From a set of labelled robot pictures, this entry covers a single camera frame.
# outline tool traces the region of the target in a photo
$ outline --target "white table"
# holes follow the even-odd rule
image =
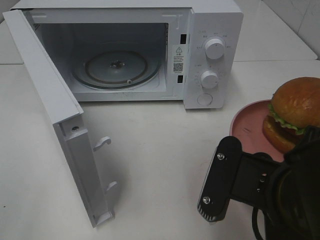
[[[235,0],[244,18],[234,60],[315,60],[317,55],[261,0]],[[0,64],[22,64],[5,22],[0,24]]]
[[[24,66],[0,72],[0,239],[253,240],[251,207],[231,201],[214,225],[197,212],[214,148],[240,108],[289,79],[320,77],[320,62],[235,62],[217,110],[185,111],[181,101],[82,104],[91,139],[112,139],[96,154],[101,180],[112,169],[121,186],[115,219],[97,228]]]

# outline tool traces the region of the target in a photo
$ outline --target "control knob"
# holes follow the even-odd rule
[[[204,89],[213,89],[218,85],[219,78],[214,71],[205,71],[201,74],[200,81]]]
[[[205,54],[209,59],[219,59],[225,53],[225,46],[226,44],[222,39],[218,37],[211,38],[204,45]]]

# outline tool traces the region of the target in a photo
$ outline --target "white microwave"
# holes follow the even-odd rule
[[[3,16],[93,227],[113,215],[93,154],[111,140],[91,145],[78,102],[221,108],[243,19],[233,0],[21,0]]]

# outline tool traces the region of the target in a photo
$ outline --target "black cable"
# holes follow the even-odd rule
[[[257,240],[264,240],[258,228],[258,211],[259,209],[256,207],[254,207],[252,210],[252,229],[253,229],[254,236]]]

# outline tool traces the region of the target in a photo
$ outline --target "qr code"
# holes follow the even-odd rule
[[[174,63],[173,64],[173,71],[174,72],[182,72],[184,70],[184,64],[183,63]]]

